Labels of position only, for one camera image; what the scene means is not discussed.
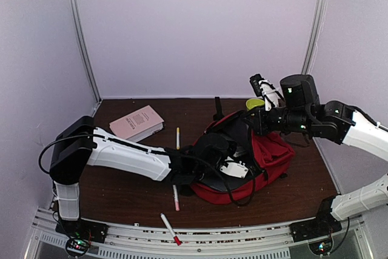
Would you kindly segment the red backpack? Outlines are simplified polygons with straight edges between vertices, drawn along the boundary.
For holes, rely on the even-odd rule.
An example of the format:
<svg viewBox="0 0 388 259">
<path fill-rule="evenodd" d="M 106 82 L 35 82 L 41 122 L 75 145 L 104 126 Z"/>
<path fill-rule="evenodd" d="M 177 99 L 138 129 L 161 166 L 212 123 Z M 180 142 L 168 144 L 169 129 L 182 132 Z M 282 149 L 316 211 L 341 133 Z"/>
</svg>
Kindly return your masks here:
<svg viewBox="0 0 388 259">
<path fill-rule="evenodd" d="M 255 192 L 286 175 L 295 151 L 277 133 L 266 136 L 257 135 L 243 120 L 245 110 L 239 110 L 228 115 L 222 112 L 221 101 L 215 98 L 216 113 L 213 121 L 204 133 L 217 133 L 235 145 L 231 150 L 233 160 L 242 161 L 249 171 L 245 178 L 234 178 L 231 183 L 232 193 L 222 194 L 214 191 L 194 192 L 201 199 L 217 205 L 235 204 L 248 205 Z M 240 157 L 233 154 L 238 146 L 246 149 L 247 153 Z"/>
</svg>

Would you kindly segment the grey book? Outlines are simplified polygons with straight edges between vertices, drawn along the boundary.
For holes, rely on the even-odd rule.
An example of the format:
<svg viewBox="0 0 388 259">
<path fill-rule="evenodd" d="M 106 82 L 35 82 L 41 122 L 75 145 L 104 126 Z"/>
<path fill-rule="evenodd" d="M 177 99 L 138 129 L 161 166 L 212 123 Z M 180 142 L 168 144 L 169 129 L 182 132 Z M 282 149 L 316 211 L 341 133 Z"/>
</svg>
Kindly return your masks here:
<svg viewBox="0 0 388 259">
<path fill-rule="evenodd" d="M 235 153 L 233 154 L 234 157 L 240 157 L 240 156 L 243 156 L 247 153 L 246 149 L 244 149 L 243 147 L 241 146 L 238 146 L 236 148 L 236 151 Z"/>
</svg>

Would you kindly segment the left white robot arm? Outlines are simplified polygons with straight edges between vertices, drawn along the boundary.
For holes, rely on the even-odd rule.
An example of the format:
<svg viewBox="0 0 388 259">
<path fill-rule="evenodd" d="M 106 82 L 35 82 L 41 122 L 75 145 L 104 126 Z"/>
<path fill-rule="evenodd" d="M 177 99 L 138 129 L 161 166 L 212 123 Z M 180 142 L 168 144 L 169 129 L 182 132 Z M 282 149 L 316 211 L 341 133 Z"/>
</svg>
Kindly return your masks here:
<svg viewBox="0 0 388 259">
<path fill-rule="evenodd" d="M 207 172 L 225 180 L 214 165 L 197 155 L 118 138 L 96 127 L 91 116 L 75 121 L 50 147 L 53 153 L 48 174 L 56 189 L 59 220 L 74 237 L 87 232 L 79 206 L 79 180 L 85 166 L 118 169 L 172 184 L 191 184 Z"/>
</svg>

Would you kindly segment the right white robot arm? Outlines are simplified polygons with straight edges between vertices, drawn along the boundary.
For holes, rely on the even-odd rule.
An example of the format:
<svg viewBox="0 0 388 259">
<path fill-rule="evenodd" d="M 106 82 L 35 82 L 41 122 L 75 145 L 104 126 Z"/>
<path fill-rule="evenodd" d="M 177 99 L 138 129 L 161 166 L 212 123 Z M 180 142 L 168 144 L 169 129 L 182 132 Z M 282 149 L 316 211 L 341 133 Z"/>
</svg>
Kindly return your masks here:
<svg viewBox="0 0 388 259">
<path fill-rule="evenodd" d="M 358 149 L 387 161 L 387 127 L 371 118 L 357 106 L 331 100 L 319 100 L 312 75 L 294 74 L 280 81 L 280 88 L 260 74 L 250 77 L 257 97 L 265 100 L 254 107 L 244 121 L 259 136 L 272 132 L 302 133 L 340 146 Z M 311 231 L 322 236 L 334 225 L 374 208 L 387 204 L 387 175 L 345 194 L 322 200 Z"/>
</svg>

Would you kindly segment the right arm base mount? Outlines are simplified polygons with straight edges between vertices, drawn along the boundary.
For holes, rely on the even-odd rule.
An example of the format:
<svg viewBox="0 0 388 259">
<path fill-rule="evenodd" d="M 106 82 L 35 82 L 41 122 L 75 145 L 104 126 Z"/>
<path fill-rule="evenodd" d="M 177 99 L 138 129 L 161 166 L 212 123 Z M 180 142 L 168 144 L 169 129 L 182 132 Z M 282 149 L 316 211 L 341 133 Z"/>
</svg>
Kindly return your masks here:
<svg viewBox="0 0 388 259">
<path fill-rule="evenodd" d="M 324 221 L 311 219 L 292 223 L 290 231 L 293 241 L 307 241 L 309 250 L 314 255 L 324 256 L 333 249 L 332 228 Z"/>
</svg>

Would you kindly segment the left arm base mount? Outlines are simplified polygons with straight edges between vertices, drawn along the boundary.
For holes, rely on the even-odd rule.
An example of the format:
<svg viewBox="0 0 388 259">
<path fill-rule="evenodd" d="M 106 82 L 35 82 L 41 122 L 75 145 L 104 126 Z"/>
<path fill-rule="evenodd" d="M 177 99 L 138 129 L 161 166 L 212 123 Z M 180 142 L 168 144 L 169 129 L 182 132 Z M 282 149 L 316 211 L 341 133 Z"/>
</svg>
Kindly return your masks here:
<svg viewBox="0 0 388 259">
<path fill-rule="evenodd" d="M 79 219 L 78 221 L 59 220 L 55 231 L 67 237 L 65 251 L 78 258 L 94 248 L 94 243 L 104 243 L 108 225 Z"/>
</svg>

